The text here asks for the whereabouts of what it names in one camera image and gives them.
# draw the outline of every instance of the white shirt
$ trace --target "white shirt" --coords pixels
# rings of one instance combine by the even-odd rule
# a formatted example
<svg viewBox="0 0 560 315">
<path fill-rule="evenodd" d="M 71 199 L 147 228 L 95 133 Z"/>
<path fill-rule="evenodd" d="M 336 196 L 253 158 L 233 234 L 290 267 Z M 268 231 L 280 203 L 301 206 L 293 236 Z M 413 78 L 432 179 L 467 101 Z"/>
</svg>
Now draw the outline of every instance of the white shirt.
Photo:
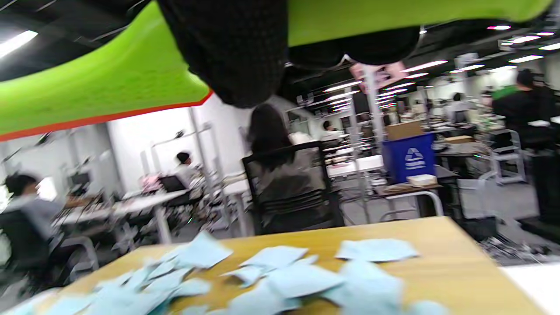
<svg viewBox="0 0 560 315">
<path fill-rule="evenodd" d="M 323 136 L 321 137 L 321 141 L 339 140 L 341 136 L 342 131 L 325 130 L 325 133 L 323 133 Z"/>
<path fill-rule="evenodd" d="M 191 189 L 190 184 L 197 173 L 198 171 L 196 170 L 196 168 L 186 164 L 180 164 L 175 169 L 175 175 L 186 189 Z"/>
</svg>

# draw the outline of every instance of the black ceiling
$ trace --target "black ceiling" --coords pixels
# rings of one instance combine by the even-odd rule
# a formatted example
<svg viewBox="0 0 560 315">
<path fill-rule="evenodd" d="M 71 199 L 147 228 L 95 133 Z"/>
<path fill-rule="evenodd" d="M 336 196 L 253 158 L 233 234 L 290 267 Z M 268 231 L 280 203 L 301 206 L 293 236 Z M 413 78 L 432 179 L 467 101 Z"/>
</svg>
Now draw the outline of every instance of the black ceiling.
<svg viewBox="0 0 560 315">
<path fill-rule="evenodd" d="M 102 46 L 147 2 L 0 0 L 0 42 L 25 30 L 39 33 L 17 53 L 2 58 L 0 81 L 57 66 Z"/>
</svg>

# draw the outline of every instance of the dark hair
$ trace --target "dark hair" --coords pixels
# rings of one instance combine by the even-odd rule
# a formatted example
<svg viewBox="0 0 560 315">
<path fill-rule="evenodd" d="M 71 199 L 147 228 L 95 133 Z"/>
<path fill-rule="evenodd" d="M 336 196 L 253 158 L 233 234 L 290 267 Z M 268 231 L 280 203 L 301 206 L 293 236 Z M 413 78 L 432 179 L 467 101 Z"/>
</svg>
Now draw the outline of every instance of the dark hair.
<svg viewBox="0 0 560 315">
<path fill-rule="evenodd" d="M 39 181 L 32 175 L 14 174 L 6 177 L 4 185 L 14 197 L 19 197 L 29 185 L 37 185 L 38 183 Z"/>
<path fill-rule="evenodd" d="M 328 128 L 331 126 L 330 121 L 325 121 L 323 123 L 323 129 L 328 130 Z"/>
<path fill-rule="evenodd" d="M 190 159 L 190 154 L 188 152 L 177 153 L 177 159 L 181 164 L 185 164 L 188 159 Z"/>
<path fill-rule="evenodd" d="M 463 99 L 463 95 L 461 93 L 455 93 L 455 95 L 453 95 L 453 101 L 460 101 Z"/>
<path fill-rule="evenodd" d="M 258 105 L 251 114 L 249 126 L 249 142 L 253 154 L 262 154 L 283 147 L 292 146 L 288 131 L 280 114 L 270 105 Z M 276 167 L 293 161 L 294 153 L 274 155 L 260 161 L 263 167 L 273 170 Z"/>
</svg>

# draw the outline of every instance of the fluorescent light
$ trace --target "fluorescent light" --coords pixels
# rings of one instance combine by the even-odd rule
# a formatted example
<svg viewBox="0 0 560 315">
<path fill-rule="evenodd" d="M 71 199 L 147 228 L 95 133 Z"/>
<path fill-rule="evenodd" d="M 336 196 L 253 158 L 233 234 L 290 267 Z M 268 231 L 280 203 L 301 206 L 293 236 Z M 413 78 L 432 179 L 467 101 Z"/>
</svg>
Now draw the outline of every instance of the fluorescent light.
<svg viewBox="0 0 560 315">
<path fill-rule="evenodd" d="M 336 90 L 343 89 L 343 88 L 345 88 L 345 87 L 358 85 L 358 84 L 360 84 L 360 83 L 362 83 L 362 81 L 356 81 L 356 82 L 346 83 L 346 84 L 342 84 L 342 85 L 337 85 L 337 86 L 330 87 L 330 88 L 324 90 L 323 92 L 336 91 Z"/>
<path fill-rule="evenodd" d="M 358 93 L 358 92 L 359 92 L 359 91 L 352 91 L 352 92 L 348 92 L 348 93 L 342 93 L 342 94 L 338 94 L 338 95 L 331 96 L 331 97 L 327 98 L 326 100 L 327 100 L 327 101 L 330 101 L 330 100 L 338 100 L 338 99 L 341 99 L 341 98 L 343 98 L 343 97 L 345 97 L 345 96 L 352 95 L 352 94 Z"/>
<path fill-rule="evenodd" d="M 338 104 L 338 105 L 333 106 L 333 108 L 337 108 L 337 107 L 341 107 L 341 106 L 347 106 L 347 105 L 350 105 L 350 103 Z"/>
<path fill-rule="evenodd" d="M 393 95 L 393 94 L 397 94 L 397 93 L 404 92 L 404 91 L 406 91 L 406 89 L 394 90 L 394 91 L 390 91 L 390 92 L 387 92 L 387 93 L 379 94 L 378 96 Z"/>
<path fill-rule="evenodd" d="M 517 66 L 504 66 L 504 67 L 488 70 L 488 72 L 500 72 L 500 71 L 511 70 L 515 68 L 517 68 Z"/>
<path fill-rule="evenodd" d="M 0 58 L 25 45 L 27 42 L 37 36 L 37 32 L 25 31 L 14 38 L 8 39 L 0 44 Z"/>
<path fill-rule="evenodd" d="M 531 60 L 535 60 L 535 59 L 541 59 L 542 57 L 543 57 L 543 56 L 530 55 L 530 56 L 527 56 L 527 57 L 522 57 L 522 58 L 510 60 L 510 62 L 512 62 L 512 63 L 520 63 L 520 62 L 526 62 L 526 61 L 531 61 Z"/>
<path fill-rule="evenodd" d="M 423 77 L 423 76 L 427 76 L 427 75 L 429 75 L 428 72 L 425 72 L 425 73 L 416 73 L 415 75 L 411 75 L 411 76 L 408 76 L 408 77 L 406 77 L 406 78 L 417 78 L 417 77 Z"/>
<path fill-rule="evenodd" d="M 560 43 L 557 44 L 552 44 L 552 45 L 548 45 L 548 46 L 544 46 L 539 48 L 540 50 L 556 50 L 556 49 L 560 49 Z"/>
<path fill-rule="evenodd" d="M 389 95 L 389 96 L 383 96 L 382 98 L 378 98 L 378 99 L 376 99 L 376 101 L 380 101 L 380 100 L 384 100 L 384 99 L 390 99 L 390 98 L 392 98 L 392 97 L 394 97 L 394 96 L 392 96 L 392 95 Z"/>
<path fill-rule="evenodd" d="M 401 72 L 412 72 L 412 71 L 416 71 L 416 70 L 420 70 L 420 69 L 439 66 L 440 64 L 444 64 L 446 62 L 447 62 L 447 60 L 432 61 L 432 62 L 428 62 L 428 63 L 425 63 L 425 64 L 421 64 L 420 66 L 416 66 L 416 67 L 412 67 L 412 68 L 409 68 L 409 69 L 406 69 L 406 70 L 402 70 Z"/>
<path fill-rule="evenodd" d="M 511 28 L 511 26 L 509 25 L 498 25 L 498 26 L 489 26 L 488 29 L 489 30 L 496 30 L 496 31 L 505 31 L 505 30 L 509 30 Z"/>
<path fill-rule="evenodd" d="M 352 100 L 352 99 L 344 99 L 344 100 L 340 100 L 340 101 L 334 101 L 334 102 L 330 103 L 329 105 L 334 105 L 334 104 L 338 104 L 338 103 L 344 103 L 345 101 L 349 101 L 349 100 Z"/>
<path fill-rule="evenodd" d="M 524 43 L 526 41 L 530 41 L 530 40 L 535 40 L 535 39 L 539 39 L 539 36 L 523 36 L 523 37 L 518 37 L 514 40 L 510 40 L 510 42 L 514 43 L 514 44 L 521 44 Z"/>
<path fill-rule="evenodd" d="M 392 100 L 378 101 L 376 104 L 383 104 L 383 103 L 387 103 L 388 101 L 392 101 Z"/>
<path fill-rule="evenodd" d="M 483 64 L 474 64 L 472 66 L 464 67 L 464 68 L 461 68 L 459 70 L 469 71 L 469 70 L 474 70 L 474 69 L 478 69 L 478 68 L 482 68 L 482 67 L 484 67 Z"/>
<path fill-rule="evenodd" d="M 409 82 L 409 83 L 405 83 L 405 84 L 401 84 L 401 85 L 395 85 L 395 86 L 387 88 L 386 90 L 390 91 L 390 90 L 398 89 L 399 87 L 409 86 L 409 85 L 413 85 L 413 84 L 416 84 L 416 82 Z"/>
</svg>

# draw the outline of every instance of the office desk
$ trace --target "office desk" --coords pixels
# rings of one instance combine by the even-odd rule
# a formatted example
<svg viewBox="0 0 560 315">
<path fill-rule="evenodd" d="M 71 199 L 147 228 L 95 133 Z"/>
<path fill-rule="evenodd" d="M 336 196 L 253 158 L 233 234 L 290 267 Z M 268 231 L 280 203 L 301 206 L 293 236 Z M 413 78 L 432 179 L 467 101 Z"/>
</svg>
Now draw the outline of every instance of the office desk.
<svg viewBox="0 0 560 315">
<path fill-rule="evenodd" d="M 383 157 L 381 155 L 362 157 L 356 161 L 358 162 L 359 170 L 364 172 L 383 168 Z M 352 175 L 356 172 L 356 164 L 350 161 L 344 164 L 327 166 L 326 170 L 331 178 Z"/>
<path fill-rule="evenodd" d="M 240 263 L 265 247 L 307 247 L 310 249 L 309 254 L 320 256 L 318 265 L 338 271 L 344 262 L 335 259 L 334 255 L 341 241 L 370 238 L 407 240 L 421 254 L 419 258 L 380 265 L 405 281 L 406 305 L 429 299 L 444 304 L 453 315 L 542 314 L 490 258 L 446 217 L 224 240 L 222 243 L 234 250 L 233 255 L 208 271 L 196 272 L 188 277 L 211 281 L 211 292 L 180 299 L 172 305 L 171 311 L 180 312 L 191 305 L 208 304 L 212 310 L 226 307 L 231 299 L 252 288 L 240 289 L 237 283 L 220 275 L 237 269 Z M 64 288 L 59 295 L 89 293 L 99 281 L 140 268 L 147 257 L 159 258 L 172 248 L 161 245 L 139 248 Z M 46 309 L 52 302 L 52 299 L 45 302 L 41 309 Z M 338 308 L 321 299 L 314 299 L 304 305 L 303 309 L 293 314 L 339 314 Z"/>
</svg>

